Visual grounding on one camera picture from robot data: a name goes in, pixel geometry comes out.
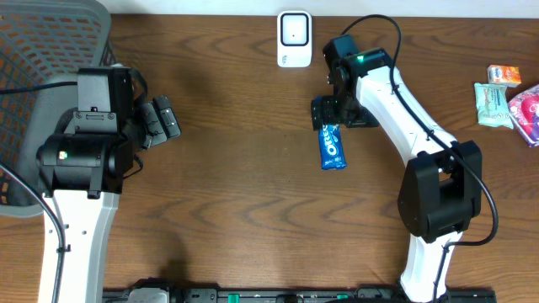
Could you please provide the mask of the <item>small orange box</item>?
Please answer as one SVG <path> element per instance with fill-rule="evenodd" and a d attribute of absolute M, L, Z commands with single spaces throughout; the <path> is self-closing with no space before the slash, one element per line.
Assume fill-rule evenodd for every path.
<path fill-rule="evenodd" d="M 521 84 L 520 70 L 516 66 L 490 65 L 487 69 L 488 83 L 516 88 Z"/>

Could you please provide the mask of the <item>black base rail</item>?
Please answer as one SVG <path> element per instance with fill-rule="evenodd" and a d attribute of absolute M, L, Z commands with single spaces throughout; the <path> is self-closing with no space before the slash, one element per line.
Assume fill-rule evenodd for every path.
<path fill-rule="evenodd" d="M 165 299 L 130 299 L 135 290 L 105 291 L 101 302 L 165 302 Z M 412 302 L 391 287 L 363 287 L 357 290 L 172 290 L 168 302 L 185 303 L 275 303 L 275 302 Z M 436 302 L 496 303 L 492 290 L 448 290 Z"/>

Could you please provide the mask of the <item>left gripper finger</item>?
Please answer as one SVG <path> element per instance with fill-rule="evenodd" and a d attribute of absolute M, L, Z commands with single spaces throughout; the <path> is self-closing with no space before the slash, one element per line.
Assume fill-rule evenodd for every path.
<path fill-rule="evenodd" d="M 167 138 L 171 139 L 180 136 L 181 128 L 168 97 L 165 95 L 158 96 L 153 99 L 153 103 Z"/>
<path fill-rule="evenodd" d="M 152 103 L 144 103 L 141 108 L 142 118 L 146 126 L 146 140 L 143 147 L 153 147 L 167 140 L 161 120 Z"/>

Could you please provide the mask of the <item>grey plastic mesh basket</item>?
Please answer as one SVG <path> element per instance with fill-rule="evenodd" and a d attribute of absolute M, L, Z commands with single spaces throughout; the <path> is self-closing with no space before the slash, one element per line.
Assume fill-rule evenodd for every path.
<path fill-rule="evenodd" d="M 71 81 L 84 66 L 115 64 L 111 17 L 98 1 L 3 1 L 1 88 Z M 1 162 L 38 183 L 35 153 L 67 106 L 48 110 L 37 92 L 1 97 Z"/>

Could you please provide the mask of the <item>teal wet wipes packet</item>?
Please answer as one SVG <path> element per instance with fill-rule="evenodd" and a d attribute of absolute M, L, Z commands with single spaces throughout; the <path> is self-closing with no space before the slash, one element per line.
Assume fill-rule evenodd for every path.
<path fill-rule="evenodd" d="M 497 84 L 474 84 L 478 123 L 489 127 L 507 127 L 513 129 L 506 87 Z"/>

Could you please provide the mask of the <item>red purple snack packet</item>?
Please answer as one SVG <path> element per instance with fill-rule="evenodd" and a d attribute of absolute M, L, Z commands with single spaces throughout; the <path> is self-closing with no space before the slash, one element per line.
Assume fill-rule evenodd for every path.
<path fill-rule="evenodd" d="M 509 102 L 510 118 L 529 147 L 538 147 L 538 86 L 517 94 Z"/>

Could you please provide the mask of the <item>blue Oreo cookie packet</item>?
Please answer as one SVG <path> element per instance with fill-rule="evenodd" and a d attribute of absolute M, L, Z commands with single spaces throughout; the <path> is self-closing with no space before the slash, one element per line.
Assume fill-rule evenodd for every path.
<path fill-rule="evenodd" d="M 341 170 L 347 167 L 338 125 L 324 125 L 318 132 L 322 170 Z"/>

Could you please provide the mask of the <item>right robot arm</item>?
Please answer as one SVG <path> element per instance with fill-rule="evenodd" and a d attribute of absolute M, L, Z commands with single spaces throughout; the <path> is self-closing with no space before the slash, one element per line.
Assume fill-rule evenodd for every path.
<path fill-rule="evenodd" d="M 400 287 L 412 302 L 441 299 L 454 248 L 481 211 L 482 153 L 434 122 L 382 48 L 328 45 L 323 57 L 334 92 L 311 102 L 323 162 L 334 168 L 342 155 L 340 126 L 383 129 L 405 166 L 398 211 L 410 242 Z"/>

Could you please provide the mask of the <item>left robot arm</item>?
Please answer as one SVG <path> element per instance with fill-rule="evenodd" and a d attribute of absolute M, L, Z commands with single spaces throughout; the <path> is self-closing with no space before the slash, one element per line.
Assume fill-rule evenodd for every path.
<path fill-rule="evenodd" d="M 98 302 L 110 229 L 137 153 L 181 134 L 164 95 L 117 110 L 67 109 L 36 155 L 45 249 L 40 302 Z"/>

